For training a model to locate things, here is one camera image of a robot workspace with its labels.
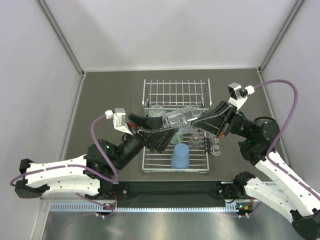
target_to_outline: transparent cup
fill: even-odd
[[[201,118],[205,113],[202,110],[199,109],[194,109],[194,111],[191,111],[190,113],[190,118],[194,119],[194,118]]]
[[[197,132],[198,129],[191,126],[192,120],[196,119],[190,114],[190,112],[194,110],[195,109],[192,106],[187,106],[175,111],[167,112],[162,117],[164,127],[179,127],[177,135]]]
[[[192,150],[199,149],[201,147],[201,136],[199,134],[192,134],[190,137],[188,146]]]
[[[149,118],[162,117],[166,113],[161,105],[153,105],[151,108],[152,109],[148,111]]]

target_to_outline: white bracket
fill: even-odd
[[[126,112],[124,108],[114,109],[113,126],[114,126],[114,129],[120,132],[133,135],[133,133],[129,130],[128,125],[126,123]]]
[[[114,112],[112,110],[105,111],[105,118],[112,119],[114,117]]]
[[[241,89],[241,85],[238,85],[234,91],[237,91],[238,89]],[[235,98],[232,98],[230,97],[229,100],[228,100],[228,103],[235,106],[237,108],[237,110],[239,110],[244,104],[245,102],[247,101],[248,99],[248,96],[253,94],[255,92],[255,88],[253,86],[247,86],[245,87],[244,89],[247,90],[248,94],[246,96],[240,96],[238,95],[235,99]]]

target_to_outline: metal dish rack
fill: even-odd
[[[165,111],[178,110],[193,106],[199,111],[207,111],[212,105],[210,80],[144,80],[142,106],[146,116],[152,106],[161,106]],[[143,149],[142,172],[191,172],[209,173],[210,148],[207,145],[207,134],[203,131],[183,135],[183,143],[188,144],[192,134],[200,134],[201,147],[190,149],[190,166],[188,169],[173,169],[171,158],[175,145],[168,147],[159,154]]]

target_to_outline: metal frame edge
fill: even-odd
[[[285,34],[287,33],[289,27],[293,23],[295,17],[297,16],[299,10],[302,8],[305,1],[306,0],[296,0],[292,10],[290,11],[289,16],[286,18],[280,32],[278,33],[277,37],[273,41],[269,51],[267,52],[265,58],[262,61],[262,64],[260,67],[261,71],[263,71],[266,68],[268,62],[270,61],[270,59],[274,55],[276,49],[278,48],[279,44],[281,43],[282,39],[284,38]]]
[[[66,155],[67,155],[67,149],[69,146],[71,131],[74,126],[74,121],[75,121],[76,113],[78,110],[79,100],[80,100],[80,96],[81,96],[81,92],[82,92],[82,88],[83,88],[86,76],[87,76],[87,73],[84,73],[80,76],[80,81],[79,81],[79,84],[77,86],[77,89],[76,89],[76,92],[74,95],[74,99],[73,99],[73,103],[72,103],[72,107],[71,107],[71,112],[70,112],[70,115],[68,118],[67,127],[66,127],[66,131],[64,134],[61,150],[60,150],[60,155],[59,155],[59,159],[58,159],[59,161],[65,160]]]
[[[106,73],[106,72],[138,72],[138,71],[183,71],[183,70],[237,70],[237,69],[256,69],[259,66],[176,66],[176,67],[139,67],[139,68],[105,68],[105,69],[85,69],[87,73]]]
[[[40,202],[34,220],[32,230],[29,235],[29,240],[40,240],[43,238],[45,227],[47,224],[47,218],[51,208],[50,202]]]
[[[69,58],[71,59],[73,65],[75,66],[76,70],[79,72],[79,74],[83,75],[84,71],[82,70],[75,54],[73,53],[73,51],[70,48],[70,45],[68,44],[68,41],[66,40],[64,34],[62,33],[57,21],[55,20],[52,12],[50,11],[46,0],[35,0],[40,9],[42,10],[44,16],[47,18],[48,22],[50,23],[53,31],[55,32],[56,36],[58,37],[59,41],[61,42],[64,50],[66,51],[67,55],[69,56]]]

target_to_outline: small glass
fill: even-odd
[[[199,109],[194,109],[194,111],[190,112],[190,118],[195,119],[195,118],[201,118],[204,115],[204,111],[199,110]]]
[[[148,111],[149,118],[162,117],[166,113],[161,105],[153,105],[151,108],[152,109]]]
[[[173,145],[177,145],[177,144],[181,144],[184,140],[184,136],[181,134],[176,134],[173,136],[173,138],[171,139],[170,143]]]
[[[199,149],[201,147],[201,136],[199,134],[193,134],[190,137],[188,146],[193,150]]]

